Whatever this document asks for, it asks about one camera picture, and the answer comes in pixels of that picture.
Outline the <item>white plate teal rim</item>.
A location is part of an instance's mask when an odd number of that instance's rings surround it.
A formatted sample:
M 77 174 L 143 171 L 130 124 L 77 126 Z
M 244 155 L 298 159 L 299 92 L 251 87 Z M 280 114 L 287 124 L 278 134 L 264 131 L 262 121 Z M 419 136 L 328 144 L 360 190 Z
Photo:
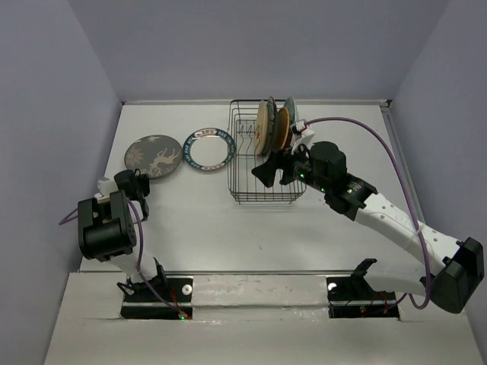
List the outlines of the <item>white plate teal rim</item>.
M 226 131 L 203 128 L 188 136 L 183 144 L 183 158 L 195 170 L 212 172 L 228 165 L 234 158 L 236 144 Z

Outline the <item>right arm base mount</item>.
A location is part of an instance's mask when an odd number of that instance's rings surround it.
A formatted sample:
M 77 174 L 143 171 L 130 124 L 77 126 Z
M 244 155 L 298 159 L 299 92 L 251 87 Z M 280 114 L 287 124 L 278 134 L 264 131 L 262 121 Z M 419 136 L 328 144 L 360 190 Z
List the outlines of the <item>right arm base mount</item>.
M 399 319 L 395 293 L 375 291 L 365 280 L 368 269 L 376 262 L 365 259 L 350 275 L 326 279 L 331 319 Z

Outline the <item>dark teal blossom plate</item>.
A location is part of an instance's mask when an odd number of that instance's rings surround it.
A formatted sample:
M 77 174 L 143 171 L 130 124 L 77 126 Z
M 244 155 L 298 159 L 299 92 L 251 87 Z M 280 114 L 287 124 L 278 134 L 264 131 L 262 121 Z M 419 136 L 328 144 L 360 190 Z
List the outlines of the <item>dark teal blossom plate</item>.
M 278 130 L 279 130 L 279 117 L 278 117 L 278 109 L 273 97 L 270 97 L 267 100 L 267 110 L 268 110 L 268 118 L 267 118 L 267 136 L 266 136 L 266 143 L 263 150 L 263 154 L 267 156 L 271 153 L 274 149 L 277 137 L 278 137 Z

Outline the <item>woven bamboo plate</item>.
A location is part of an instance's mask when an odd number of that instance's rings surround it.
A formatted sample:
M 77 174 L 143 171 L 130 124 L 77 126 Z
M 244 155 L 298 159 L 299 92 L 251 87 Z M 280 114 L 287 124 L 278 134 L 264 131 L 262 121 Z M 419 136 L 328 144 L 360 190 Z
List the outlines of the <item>woven bamboo plate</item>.
M 278 129 L 274 144 L 274 150 L 280 151 L 285 147 L 286 141 L 288 139 L 288 131 L 290 125 L 290 117 L 288 108 L 283 106 L 277 114 L 278 117 Z

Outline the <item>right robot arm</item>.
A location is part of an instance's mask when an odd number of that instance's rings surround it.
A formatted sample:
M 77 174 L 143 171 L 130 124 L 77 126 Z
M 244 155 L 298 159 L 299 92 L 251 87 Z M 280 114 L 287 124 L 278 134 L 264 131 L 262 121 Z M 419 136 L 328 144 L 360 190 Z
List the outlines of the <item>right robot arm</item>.
M 280 184 L 297 180 L 322 192 L 336 213 L 385 236 L 420 263 L 401 272 L 386 270 L 376 259 L 363 260 L 350 280 L 355 296 L 367 298 L 375 291 L 427 296 L 442 310 L 458 314 L 485 277 L 479 241 L 461 241 L 414 221 L 371 184 L 350 174 L 336 144 L 321 141 L 295 152 L 272 152 L 252 174 L 270 188 L 277 170 L 282 171 Z

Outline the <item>grey deer plate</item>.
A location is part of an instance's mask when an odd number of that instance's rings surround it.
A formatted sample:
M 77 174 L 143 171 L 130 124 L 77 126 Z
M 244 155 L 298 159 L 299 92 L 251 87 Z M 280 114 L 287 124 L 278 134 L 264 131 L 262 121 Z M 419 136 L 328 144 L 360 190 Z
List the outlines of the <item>grey deer plate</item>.
M 183 159 L 180 143 L 167 135 L 148 135 L 133 142 L 124 155 L 129 170 L 139 170 L 150 179 L 171 174 Z

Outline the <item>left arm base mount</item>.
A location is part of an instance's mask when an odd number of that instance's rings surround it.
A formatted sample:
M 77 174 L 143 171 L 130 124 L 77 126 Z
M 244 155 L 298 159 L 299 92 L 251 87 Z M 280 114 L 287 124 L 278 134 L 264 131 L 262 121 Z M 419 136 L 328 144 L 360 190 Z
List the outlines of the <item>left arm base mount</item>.
M 123 293 L 120 315 L 124 319 L 188 320 L 193 317 L 193 277 L 173 276 L 168 285 L 152 284 L 161 301 L 145 283 L 134 285 L 128 278 L 117 287 Z

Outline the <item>red teal floral plate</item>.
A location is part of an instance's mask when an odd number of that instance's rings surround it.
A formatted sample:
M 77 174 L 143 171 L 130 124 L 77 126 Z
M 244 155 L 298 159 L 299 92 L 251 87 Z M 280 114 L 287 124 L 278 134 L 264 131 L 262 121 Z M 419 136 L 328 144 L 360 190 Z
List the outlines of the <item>red teal floral plate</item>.
M 293 126 L 299 120 L 298 109 L 294 98 L 288 97 L 285 100 L 284 107 L 288 111 L 290 126 Z

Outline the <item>beige branch plate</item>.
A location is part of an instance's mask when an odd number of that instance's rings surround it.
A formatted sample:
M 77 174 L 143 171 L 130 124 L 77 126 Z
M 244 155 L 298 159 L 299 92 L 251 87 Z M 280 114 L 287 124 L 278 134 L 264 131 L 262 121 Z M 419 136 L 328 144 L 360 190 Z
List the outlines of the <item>beige branch plate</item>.
M 255 121 L 255 138 L 254 138 L 254 154 L 266 155 L 266 142 L 269 132 L 269 110 L 268 101 L 262 100 L 259 103 L 259 108 Z

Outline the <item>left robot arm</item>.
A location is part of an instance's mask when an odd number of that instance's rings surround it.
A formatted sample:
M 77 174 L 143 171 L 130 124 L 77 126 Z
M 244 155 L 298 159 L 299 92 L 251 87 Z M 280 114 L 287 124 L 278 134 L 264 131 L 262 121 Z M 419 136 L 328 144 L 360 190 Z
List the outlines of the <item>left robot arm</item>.
M 116 286 L 127 296 L 140 300 L 167 301 L 170 285 L 157 259 L 144 258 L 142 222 L 148 219 L 145 198 L 150 193 L 149 176 L 141 170 L 123 170 L 112 179 L 98 182 L 98 197 L 77 206 L 78 246 L 83 257 L 109 263 L 126 274 Z

